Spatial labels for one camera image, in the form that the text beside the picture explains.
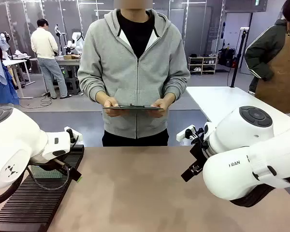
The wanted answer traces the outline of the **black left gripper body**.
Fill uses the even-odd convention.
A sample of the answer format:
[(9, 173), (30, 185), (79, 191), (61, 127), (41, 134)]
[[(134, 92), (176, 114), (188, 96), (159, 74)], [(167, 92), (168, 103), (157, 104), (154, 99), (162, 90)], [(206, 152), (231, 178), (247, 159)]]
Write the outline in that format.
[(66, 164), (65, 162), (58, 159), (52, 159), (47, 163), (38, 164), (38, 166), (41, 167), (45, 171), (56, 170), (63, 175), (68, 175), (68, 173), (70, 172), (70, 166)]

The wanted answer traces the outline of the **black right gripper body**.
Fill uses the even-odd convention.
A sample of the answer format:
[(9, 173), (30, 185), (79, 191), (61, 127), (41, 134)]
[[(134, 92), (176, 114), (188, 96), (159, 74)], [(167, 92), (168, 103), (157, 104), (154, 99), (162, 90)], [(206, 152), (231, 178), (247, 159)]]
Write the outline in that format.
[(209, 148), (207, 142), (196, 141), (194, 143), (193, 148), (190, 150), (192, 156), (196, 159), (196, 161), (190, 166), (191, 170), (202, 170), (207, 159), (206, 150)]

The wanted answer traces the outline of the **person's left hand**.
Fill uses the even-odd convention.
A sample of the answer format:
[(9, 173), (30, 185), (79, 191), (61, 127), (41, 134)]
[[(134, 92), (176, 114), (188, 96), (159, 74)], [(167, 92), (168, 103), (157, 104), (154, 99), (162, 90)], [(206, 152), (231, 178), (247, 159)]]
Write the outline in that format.
[(171, 103), (163, 98), (156, 100), (151, 106), (158, 107), (159, 110), (149, 110), (149, 114), (154, 118), (161, 118), (166, 115)]

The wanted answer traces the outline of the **person's right hand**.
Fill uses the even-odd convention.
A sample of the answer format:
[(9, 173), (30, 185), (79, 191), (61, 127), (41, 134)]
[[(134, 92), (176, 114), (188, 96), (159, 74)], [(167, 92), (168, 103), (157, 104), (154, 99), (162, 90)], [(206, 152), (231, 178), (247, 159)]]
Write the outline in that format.
[(105, 112), (110, 117), (117, 117), (120, 115), (119, 110), (110, 109), (110, 107), (118, 107), (118, 103), (114, 97), (109, 97), (104, 102)]

